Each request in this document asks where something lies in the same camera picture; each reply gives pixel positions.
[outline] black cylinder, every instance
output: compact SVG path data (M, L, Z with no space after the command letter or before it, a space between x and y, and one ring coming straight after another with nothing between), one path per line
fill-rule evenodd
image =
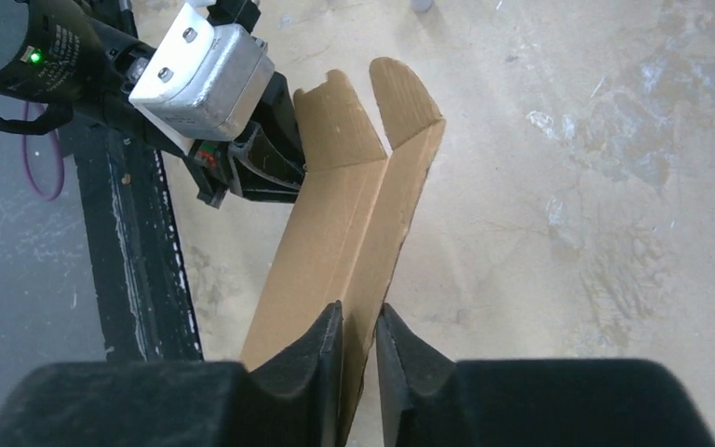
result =
M21 41L0 34L0 55L8 57L0 57L2 95L74 102L109 68L100 38L74 0L0 0L0 29L25 30Z

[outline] cardboard flap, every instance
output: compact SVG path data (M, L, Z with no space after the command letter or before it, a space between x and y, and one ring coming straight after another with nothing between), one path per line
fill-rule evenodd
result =
M394 151L442 118L428 90L407 65L379 58L371 62L370 73L385 135Z
M309 172L387 158L343 72L332 70L321 86L308 92L295 91L294 106Z
M384 165L305 176L242 348L249 371L300 338L327 304L342 298Z
M339 416L344 436L349 433L360 400L374 327L444 132L445 120L441 118L403 143L390 157L353 267L344 295L344 370Z

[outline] cable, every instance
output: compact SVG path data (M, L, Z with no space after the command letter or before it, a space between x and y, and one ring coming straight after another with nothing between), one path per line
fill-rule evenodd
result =
M138 37L138 28L135 25L133 5L130 0L119 0L119 19L122 21L122 31L133 37Z
M34 104L34 108L39 114L45 112L45 107L41 104ZM27 121L29 119L29 103L23 104L23 120ZM56 184L54 184L53 189L50 193L44 193L39 186L37 186L34 176L32 174L32 168L29 165L29 137L27 135L20 136L20 151L23 156L23 172L26 174L26 179L29 181L29 186L35 194L42 200L49 202L55 200L60 194L61 189L64 187L64 159L61 154L61 144L59 143L59 136L56 134L56 130L50 131L47 135L50 138L50 145L53 150L53 157L56 164Z

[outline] dusty floor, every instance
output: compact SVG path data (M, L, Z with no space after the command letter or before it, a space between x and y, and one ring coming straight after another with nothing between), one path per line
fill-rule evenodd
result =
M138 0L159 43L182 0ZM264 0L292 88L407 62L449 120L388 294L454 359L641 357L715 433L715 0ZM378 114L373 111L375 122ZM205 354L236 358L290 208L169 175ZM370 359L352 445L381 445Z

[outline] screw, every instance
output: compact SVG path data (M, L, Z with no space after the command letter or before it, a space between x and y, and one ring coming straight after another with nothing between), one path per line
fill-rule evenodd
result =
M185 42L188 44L196 40L197 36L198 33L193 28L188 28L184 31L184 33L182 33L182 38L185 39Z
M157 77L159 77L163 82L168 82L173 76L174 72L172 72L168 67L163 67L160 72L157 73Z
M263 51L264 53L267 52L267 49L269 48L269 46L267 45L267 42L266 42L266 41L260 39L259 37L254 37L253 40L256 42L256 45L258 45L259 48L262 49L262 51Z

